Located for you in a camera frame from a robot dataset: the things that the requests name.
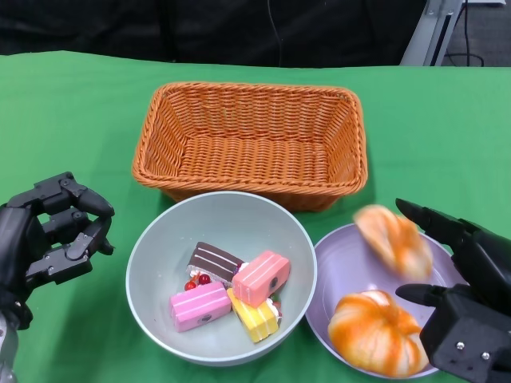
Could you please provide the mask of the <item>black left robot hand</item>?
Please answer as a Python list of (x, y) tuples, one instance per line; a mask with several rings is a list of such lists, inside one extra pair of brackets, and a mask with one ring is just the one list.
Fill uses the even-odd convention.
[(50, 177), (1, 206), (1, 312), (17, 330), (33, 319), (26, 301), (47, 283), (61, 284), (111, 255), (107, 234), (115, 211), (72, 172)]

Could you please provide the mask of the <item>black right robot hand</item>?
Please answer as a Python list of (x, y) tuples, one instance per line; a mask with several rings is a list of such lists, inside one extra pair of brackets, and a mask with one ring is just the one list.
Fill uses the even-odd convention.
[(455, 268), (482, 302), (510, 315), (509, 239), (404, 199), (396, 199), (395, 204), (427, 236), (450, 247)]

